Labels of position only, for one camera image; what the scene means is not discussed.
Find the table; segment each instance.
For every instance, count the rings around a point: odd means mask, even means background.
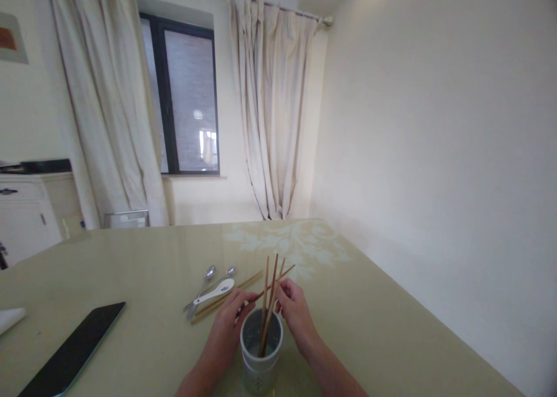
[[[207,267],[220,278],[236,265],[239,283],[275,253],[296,264],[291,277],[317,330],[370,395],[521,395],[319,219],[88,231],[0,272],[1,308],[27,310],[0,336],[0,395],[16,396],[93,308],[120,301],[121,317],[67,396],[173,395],[214,319],[191,325],[182,313]],[[287,328],[278,367],[274,395],[319,395]],[[214,394],[247,395],[239,352]]]

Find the window sill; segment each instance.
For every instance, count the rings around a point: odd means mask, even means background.
[[[163,181],[221,181],[227,179],[222,175],[162,175]]]

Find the wall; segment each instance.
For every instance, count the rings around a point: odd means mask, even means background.
[[[0,160],[67,157],[41,57],[32,0],[0,0],[17,17],[29,64],[0,60]]]
[[[528,396],[557,372],[557,0],[346,0],[311,205]]]
[[[297,0],[268,1],[295,6]],[[215,30],[221,177],[165,178],[171,223],[183,225],[261,220],[246,165],[241,110],[232,75],[232,49],[225,0],[139,0],[139,6],[140,10],[147,13],[204,27],[212,25]],[[305,105],[307,114],[303,130],[308,142],[302,155],[307,170],[295,193],[298,217],[307,217],[309,213],[326,48],[327,34],[320,31],[310,54],[308,102]]]

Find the picture frame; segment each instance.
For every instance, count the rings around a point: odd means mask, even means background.
[[[0,60],[27,63],[27,52],[16,16],[0,12]]]

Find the white ceramic spoon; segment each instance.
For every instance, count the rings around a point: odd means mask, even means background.
[[[197,298],[193,301],[193,305],[198,305],[208,299],[218,297],[219,295],[224,294],[225,292],[229,291],[232,287],[234,287],[234,280],[232,278],[225,279],[221,282],[217,288],[211,291],[209,294],[202,295],[200,298]]]

